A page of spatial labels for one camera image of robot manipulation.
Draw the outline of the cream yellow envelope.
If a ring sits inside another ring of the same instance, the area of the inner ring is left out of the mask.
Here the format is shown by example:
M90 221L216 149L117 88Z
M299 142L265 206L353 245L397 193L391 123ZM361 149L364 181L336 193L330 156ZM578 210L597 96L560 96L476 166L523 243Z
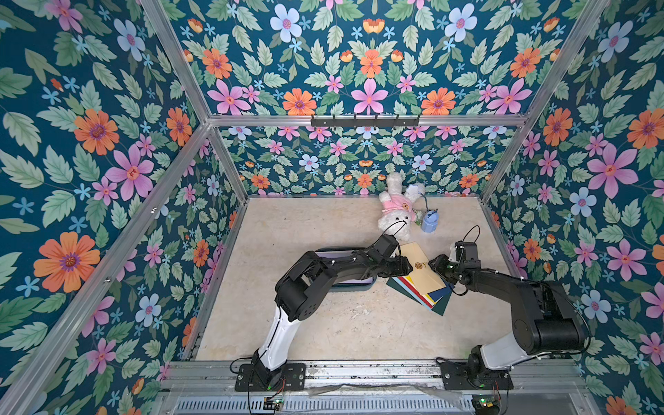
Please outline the cream yellow envelope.
M409 259L413 267L413 270L407 276L411 277L420 292L432 292L445 285L439 275L430 268L429 259L419 244L411 242L402 245L400 250L401 254Z

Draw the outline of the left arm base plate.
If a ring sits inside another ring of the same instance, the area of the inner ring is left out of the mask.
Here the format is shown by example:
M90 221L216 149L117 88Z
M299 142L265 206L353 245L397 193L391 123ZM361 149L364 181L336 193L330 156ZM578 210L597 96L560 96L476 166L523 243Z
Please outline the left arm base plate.
M281 368L268 371L262 363L247 363L240 366L235 392L280 392L302 391L306 378L306 365L285 363Z

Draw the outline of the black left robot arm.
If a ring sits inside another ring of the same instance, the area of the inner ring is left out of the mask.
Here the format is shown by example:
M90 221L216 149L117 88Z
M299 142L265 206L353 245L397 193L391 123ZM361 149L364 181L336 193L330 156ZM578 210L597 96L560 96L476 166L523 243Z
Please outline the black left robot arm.
M313 316L335 285L399 278L413 270L392 235L369 247L308 251L278 280L273 323L251 359L250 374L268 389L280 381L301 323Z

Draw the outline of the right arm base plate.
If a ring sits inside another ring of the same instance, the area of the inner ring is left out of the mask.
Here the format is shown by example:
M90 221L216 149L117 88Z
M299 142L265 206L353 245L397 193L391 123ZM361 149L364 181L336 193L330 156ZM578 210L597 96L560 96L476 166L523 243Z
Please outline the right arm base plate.
M435 362L439 366L444 389L447 391L507 391L514 388L507 370L489 370L484 368L482 363L452 361L443 357L437 357Z

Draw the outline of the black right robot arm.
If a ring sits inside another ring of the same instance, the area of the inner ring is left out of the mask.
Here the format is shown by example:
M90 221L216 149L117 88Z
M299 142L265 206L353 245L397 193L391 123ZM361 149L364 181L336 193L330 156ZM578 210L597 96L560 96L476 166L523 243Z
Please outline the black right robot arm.
M532 281L482 266L475 242L459 241L454 256L440 254L429 266L452 288L497 298L510 307L511 331L472 349L466 366L470 380L508 372L516 365L552 354L584 354L590 346L585 317L559 283Z

